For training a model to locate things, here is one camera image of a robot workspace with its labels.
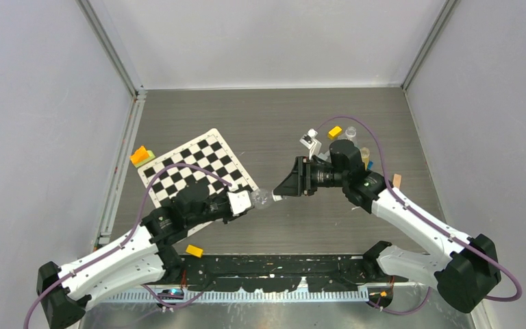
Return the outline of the clear bottle blue cap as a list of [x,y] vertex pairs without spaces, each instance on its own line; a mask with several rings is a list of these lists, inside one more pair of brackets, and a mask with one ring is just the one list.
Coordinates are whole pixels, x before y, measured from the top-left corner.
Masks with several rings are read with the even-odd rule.
[[284,198],[280,195],[273,194],[264,188],[259,188],[250,193],[251,203],[255,209],[263,210],[282,201]]

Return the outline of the clear plastic bottle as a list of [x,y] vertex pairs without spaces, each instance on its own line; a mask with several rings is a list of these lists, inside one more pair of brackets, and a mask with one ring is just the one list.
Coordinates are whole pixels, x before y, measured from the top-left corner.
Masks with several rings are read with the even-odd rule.
[[357,130],[353,126],[349,126],[341,135],[341,139],[351,141],[355,147],[358,146]]

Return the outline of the yellow juice bottle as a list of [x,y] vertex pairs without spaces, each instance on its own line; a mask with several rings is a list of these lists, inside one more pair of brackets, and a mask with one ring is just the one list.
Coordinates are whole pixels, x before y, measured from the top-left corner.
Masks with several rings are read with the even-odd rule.
[[361,155],[361,159],[362,159],[362,162],[364,164],[364,168],[367,170],[369,168],[369,163],[370,163],[370,150],[369,148],[367,147],[361,147],[360,148],[360,155]]

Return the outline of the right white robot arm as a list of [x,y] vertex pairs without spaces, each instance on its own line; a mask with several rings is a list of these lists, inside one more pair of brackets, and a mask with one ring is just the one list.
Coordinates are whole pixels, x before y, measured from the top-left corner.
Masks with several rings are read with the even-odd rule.
[[354,206],[392,224],[425,250],[419,254],[380,241],[363,255],[367,278],[399,276],[425,284],[454,309],[470,313],[501,281],[489,262],[498,259],[494,242],[447,226],[386,184],[383,175],[366,169],[351,141],[337,140],[329,146],[329,160],[298,156],[273,195],[311,196],[320,187],[341,188]]

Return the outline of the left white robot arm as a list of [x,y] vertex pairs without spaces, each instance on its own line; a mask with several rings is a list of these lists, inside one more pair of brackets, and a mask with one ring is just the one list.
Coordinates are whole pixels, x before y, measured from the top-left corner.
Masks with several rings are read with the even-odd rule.
[[72,326],[112,293],[161,280],[176,283],[184,262],[174,244],[198,226],[245,215],[253,208],[252,191],[225,187],[212,194],[206,183],[195,182],[162,200],[124,237],[72,263],[42,265],[37,294],[49,327]]

